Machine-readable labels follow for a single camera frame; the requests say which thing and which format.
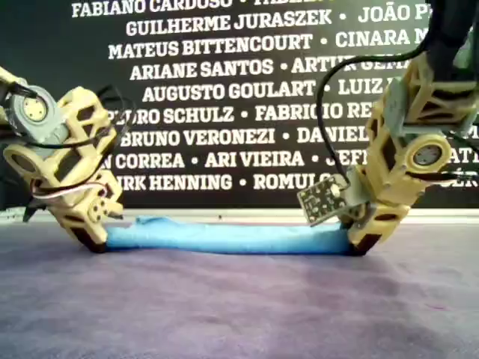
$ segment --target robotic leg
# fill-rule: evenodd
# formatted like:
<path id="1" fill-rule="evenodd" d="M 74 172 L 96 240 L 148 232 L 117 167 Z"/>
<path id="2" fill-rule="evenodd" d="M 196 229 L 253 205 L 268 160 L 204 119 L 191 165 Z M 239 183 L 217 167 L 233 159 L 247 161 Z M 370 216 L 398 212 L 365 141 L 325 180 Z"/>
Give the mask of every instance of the robotic leg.
<path id="1" fill-rule="evenodd" d="M 0 77 L 26 86 L 5 71 L 0 71 Z M 111 171 L 101 168 L 117 132 L 90 90 L 75 88 L 55 103 L 44 89 L 28 88 L 37 97 L 11 96 L 3 118 L 15 132 L 27 133 L 28 139 L 54 145 L 13 143 L 4 150 L 5 160 L 25 180 L 37 205 L 48 209 L 90 251 L 102 253 L 107 237 L 102 221 L 121 217 L 123 212 L 118 202 L 122 188 Z M 98 137 L 99 131 L 105 135 Z"/>

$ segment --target blue fabric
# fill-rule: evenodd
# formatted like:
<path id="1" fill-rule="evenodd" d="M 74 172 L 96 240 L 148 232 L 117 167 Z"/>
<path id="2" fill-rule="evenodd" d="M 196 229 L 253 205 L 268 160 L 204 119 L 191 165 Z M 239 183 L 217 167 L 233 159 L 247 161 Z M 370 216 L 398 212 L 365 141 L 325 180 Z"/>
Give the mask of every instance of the blue fabric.
<path id="1" fill-rule="evenodd" d="M 110 227 L 110 250 L 164 248 L 217 254 L 344 254 L 349 242 L 339 224 L 245 226 L 182 223 L 139 217 L 128 228 Z"/>

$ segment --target circuit board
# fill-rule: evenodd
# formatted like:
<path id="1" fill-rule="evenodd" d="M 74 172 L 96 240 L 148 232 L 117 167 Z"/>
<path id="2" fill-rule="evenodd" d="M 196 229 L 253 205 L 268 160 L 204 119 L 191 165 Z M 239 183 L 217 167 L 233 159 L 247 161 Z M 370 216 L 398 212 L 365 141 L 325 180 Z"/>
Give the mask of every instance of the circuit board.
<path id="1" fill-rule="evenodd" d="M 313 227 L 347 210 L 347 202 L 341 197 L 342 185 L 334 176 L 298 192 L 308 223 Z"/>

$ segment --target black backdrop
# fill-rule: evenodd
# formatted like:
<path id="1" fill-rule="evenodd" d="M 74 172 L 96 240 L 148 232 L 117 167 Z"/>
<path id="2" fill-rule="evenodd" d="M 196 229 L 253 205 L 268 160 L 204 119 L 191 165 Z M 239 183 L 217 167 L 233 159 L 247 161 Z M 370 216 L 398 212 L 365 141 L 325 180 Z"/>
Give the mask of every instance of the black backdrop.
<path id="1" fill-rule="evenodd" d="M 401 19 L 407 17 L 409 9 L 409 18 L 401 21 L 382 21 L 382 22 L 359 22 L 359 16 L 363 14 L 363 7 L 373 7 L 380 5 L 383 10 L 387 10 L 385 2 L 381 0 L 368 1 L 316 1 L 316 2 L 297 2 L 290 4 L 262 4 L 256 5 L 255 0 L 240 1 L 234 0 L 229 8 L 206 9 L 206 10 L 177 10 L 167 12 L 151 13 L 148 9 L 144 13 L 130 15 L 111 15 L 111 16 L 89 16 L 73 17 L 72 2 L 70 1 L 41 1 L 41 0 L 3 0 L 0 1 L 0 64 L 10 70 L 17 76 L 26 78 L 30 83 L 44 86 L 55 97 L 59 98 L 67 90 L 81 85 L 92 90 L 101 88 L 103 85 L 113 84 L 117 86 L 124 96 L 134 99 L 138 108 L 144 110 L 157 110 L 160 116 L 157 124 L 136 124 L 132 132 L 162 132 L 163 135 L 169 132 L 170 136 L 178 135 L 180 143 L 177 146 L 150 146 L 150 147 L 131 147 L 123 146 L 119 149 L 117 158 L 112 159 L 112 170 L 118 175 L 121 181 L 127 181 L 137 176 L 143 176 L 143 183 L 146 190 L 133 191 L 126 188 L 124 193 L 124 203 L 129 208 L 295 208 L 298 207 L 296 201 L 297 189 L 265 189 L 259 187 L 255 189 L 255 177 L 263 176 L 270 185 L 277 185 L 280 181 L 291 180 L 288 174 L 305 174 L 305 177 L 319 178 L 322 174 L 334 172 L 334 167 L 328 165 L 327 152 L 322 142 L 298 143 L 299 131 L 304 135 L 306 132 L 312 132 L 316 126 L 314 119 L 310 120 L 276 120 L 277 116 L 271 114 L 271 120 L 256 120 L 263 118 L 261 113 L 256 112 L 257 105 L 312 105 L 314 96 L 307 93 L 304 96 L 278 96 L 273 98 L 249 98 L 249 99 L 231 99 L 228 97 L 228 87 L 232 83 L 254 83 L 254 82 L 274 82 L 274 90 L 280 89 L 280 85 L 291 88 L 293 81 L 311 81 L 318 80 L 324 75 L 325 70 L 332 67 L 334 63 L 324 62 L 318 65 L 319 72 L 294 72 L 293 69 L 299 69 L 299 65 L 308 63 L 309 58 L 319 58 L 325 61 L 327 57 L 335 58 L 338 55 L 363 55 L 363 54 L 392 54 L 405 52 L 415 47 L 417 41 L 417 32 L 424 30 L 427 25 L 427 17 L 422 14 L 419 19 L 418 7 L 423 1 L 396 1 L 393 8 L 398 9 L 402 6 Z M 165 3 L 165 1 L 154 1 L 156 3 Z M 232 29 L 230 31 L 209 31 L 209 32 L 190 32 L 182 34 L 157 34 L 145 36 L 128 36 L 126 33 L 128 22 L 137 22 L 148 19 L 174 19 L 192 16 L 228 16 L 231 23 L 238 21 L 240 14 L 247 13 L 284 13 L 285 11 L 301 10 L 324 10 L 323 14 L 328 14 L 322 20 L 330 19 L 331 23 L 310 25 L 310 26 L 287 26 L 277 28 L 256 28 L 256 29 Z M 302 21 L 300 12 L 297 12 L 298 21 Z M 375 34 L 376 42 L 385 41 L 385 33 L 391 33 L 394 30 L 400 43 L 379 44 L 378 46 L 354 46 L 344 47 L 344 34 L 351 31 L 351 34 L 357 35 L 358 32 L 369 31 L 370 35 Z M 406 33 L 406 39 L 401 38 L 400 32 Z M 310 48 L 305 49 L 305 41 L 300 43 L 302 48 L 286 49 L 263 52 L 230 52 L 220 54 L 202 54 L 202 55 L 182 55 L 182 40 L 200 40 L 200 39 L 218 39 L 230 38 L 234 42 L 235 37 L 262 37 L 267 39 L 271 35 L 282 34 L 302 34 L 302 39 L 310 39 Z M 149 58 L 124 58 L 110 59 L 114 57 L 109 51 L 109 45 L 134 44 L 148 42 L 172 42 L 176 41 L 179 46 L 179 54 L 163 57 Z M 185 79 L 156 79 L 156 80 L 136 80 L 130 81 L 132 69 L 135 65 L 144 64 L 174 64 L 174 63 L 195 63 L 197 69 L 203 66 L 201 63 L 238 61 L 252 59 L 271 59 L 272 73 L 262 75 L 246 76 L 219 76 L 202 77 L 205 75 L 198 70 L 198 75 L 194 78 Z M 335 142 L 335 148 L 342 152 L 341 156 L 345 161 L 351 158 L 357 158 L 361 161 L 361 152 L 365 148 L 365 138 L 361 132 L 361 127 L 365 124 L 366 117 L 364 112 L 360 117 L 355 117 L 351 112 L 360 102 L 367 104 L 376 100 L 377 93 L 365 93 L 344 95 L 347 88 L 341 88 L 340 82 L 350 84 L 350 80 L 361 79 L 385 79 L 392 76 L 400 76 L 403 73 L 402 68 L 388 70 L 350 70 L 339 73 L 330 82 L 330 91 L 326 94 L 325 103 L 327 106 L 335 108 L 337 111 L 343 111 L 343 114 L 337 113 L 337 118 L 329 118 L 327 125 L 334 131 L 338 131 L 338 141 Z M 155 86 L 178 86 L 178 85 L 198 85 L 198 84 L 221 84 L 226 90 L 224 99 L 197 100 L 197 101 L 160 101 L 160 102 L 142 102 L 145 89 Z M 168 123 L 170 117 L 163 116 L 165 109 L 191 108 L 191 107 L 209 107 L 218 106 L 220 108 L 234 108 L 234 121 L 223 123 Z M 247 111 L 246 117 L 242 117 L 242 111 Z M 187 135 L 195 133 L 195 130 L 227 130 L 233 129 L 270 129 L 274 132 L 268 144 L 231 144 L 221 146 L 207 145 L 188 145 Z M 341 133 L 350 137 L 346 142 L 341 139 Z M 302 166 L 296 167 L 252 167 L 245 166 L 242 163 L 240 152 L 251 151 L 299 151 L 296 156 L 301 156 L 299 163 Z M 478 159 L 470 152 L 466 153 L 464 149 L 459 150 L 459 155 L 451 163 L 451 169 L 461 169 L 463 171 L 475 171 L 475 163 Z M 205 163 L 210 154 L 210 160 L 216 158 L 216 153 L 236 153 L 236 166 L 228 168 L 207 168 Z M 184 162 L 184 168 L 118 168 L 123 167 L 122 159 L 126 154 L 135 153 L 179 153 Z M 137 160 L 138 157 L 130 155 L 130 160 Z M 232 183 L 227 189 L 186 189 L 177 188 L 173 190 L 173 177 L 165 175 L 183 176 L 185 175 L 231 175 Z M 164 182 L 163 188 L 149 188 L 152 181 L 149 176 L 162 176 Z M 465 208 L 477 207 L 479 204 L 479 193 L 476 183 L 462 182 L 448 188 L 432 188 L 428 191 L 417 207 L 426 208 Z"/>

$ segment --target black banner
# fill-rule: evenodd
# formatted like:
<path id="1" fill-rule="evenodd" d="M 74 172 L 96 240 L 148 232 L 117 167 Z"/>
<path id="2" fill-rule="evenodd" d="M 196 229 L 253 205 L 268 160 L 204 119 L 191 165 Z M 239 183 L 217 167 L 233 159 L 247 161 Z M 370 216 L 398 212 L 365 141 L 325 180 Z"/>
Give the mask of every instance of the black banner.
<path id="1" fill-rule="evenodd" d="M 430 14 L 405 0 L 3 0 L 0 11 L 0 66 L 56 98 L 113 84 L 136 101 L 107 163 L 129 208 L 299 207 L 298 190 L 335 172 L 317 80 L 347 57 L 415 48 Z M 330 82 L 323 113 L 344 165 L 365 161 L 371 104 L 406 67 L 364 63 Z M 478 162 L 457 147 L 451 170 Z M 417 207 L 477 207 L 477 186 L 437 186 Z"/>

